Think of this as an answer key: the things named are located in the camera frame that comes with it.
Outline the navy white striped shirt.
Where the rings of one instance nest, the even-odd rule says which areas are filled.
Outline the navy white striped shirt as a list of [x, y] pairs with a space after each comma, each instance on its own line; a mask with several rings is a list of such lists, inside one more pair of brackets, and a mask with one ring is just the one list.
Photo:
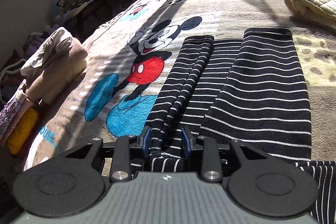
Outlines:
[[317, 182], [311, 215], [335, 223], [335, 162], [311, 160], [307, 86], [288, 27], [249, 28], [242, 39], [187, 38], [146, 120], [143, 170], [180, 172], [181, 129], [234, 139], [293, 164]]

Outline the stack of folded clothes left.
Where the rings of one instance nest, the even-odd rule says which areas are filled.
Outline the stack of folded clothes left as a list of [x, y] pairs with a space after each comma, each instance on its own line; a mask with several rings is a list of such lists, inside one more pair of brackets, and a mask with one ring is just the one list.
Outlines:
[[22, 149], [38, 120], [40, 107], [50, 106], [59, 94], [86, 68], [87, 50], [64, 27], [40, 45], [20, 68], [6, 67], [1, 76], [23, 76], [14, 95], [1, 110], [1, 146], [12, 155]]

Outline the Mickey Mouse fleece blanket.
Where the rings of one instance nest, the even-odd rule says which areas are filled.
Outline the Mickey Mouse fleece blanket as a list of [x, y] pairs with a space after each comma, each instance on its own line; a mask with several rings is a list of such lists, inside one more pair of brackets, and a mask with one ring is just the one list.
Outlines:
[[83, 44], [30, 169], [95, 137], [153, 131], [150, 170], [183, 165], [181, 129], [288, 162], [335, 161], [335, 0], [137, 0]]

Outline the folded cream quilted blanket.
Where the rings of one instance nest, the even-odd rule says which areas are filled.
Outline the folded cream quilted blanket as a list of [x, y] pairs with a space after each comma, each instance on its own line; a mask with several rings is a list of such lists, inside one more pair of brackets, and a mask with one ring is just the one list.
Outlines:
[[335, 0], [284, 0], [293, 16], [335, 32]]

